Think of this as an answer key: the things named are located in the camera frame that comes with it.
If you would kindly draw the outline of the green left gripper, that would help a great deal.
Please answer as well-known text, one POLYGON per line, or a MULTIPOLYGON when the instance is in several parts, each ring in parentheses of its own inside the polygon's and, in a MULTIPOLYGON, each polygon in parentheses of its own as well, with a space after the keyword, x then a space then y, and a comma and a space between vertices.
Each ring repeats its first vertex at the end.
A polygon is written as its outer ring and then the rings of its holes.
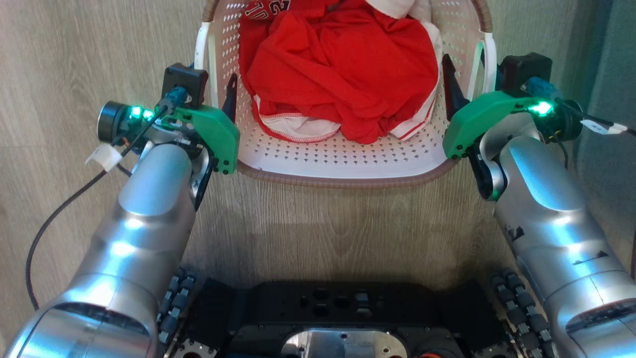
POLYGON ((155 122, 155 143, 175 144, 186 150, 196 175, 232 174, 236 170, 240 131, 236 125, 237 74, 226 86, 220 109, 207 105, 197 110, 175 108, 155 122))

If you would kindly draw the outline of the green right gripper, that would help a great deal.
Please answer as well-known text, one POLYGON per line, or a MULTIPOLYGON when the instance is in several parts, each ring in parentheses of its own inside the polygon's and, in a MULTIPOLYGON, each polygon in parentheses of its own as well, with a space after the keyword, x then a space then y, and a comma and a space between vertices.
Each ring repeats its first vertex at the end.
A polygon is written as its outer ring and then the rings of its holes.
POLYGON ((442 73, 447 120, 442 148, 448 159, 463 157, 475 140, 506 116, 529 112, 534 117, 548 116, 554 105, 537 97, 513 97, 504 91, 484 93, 468 100, 456 78, 457 71, 450 55, 442 57, 442 73))

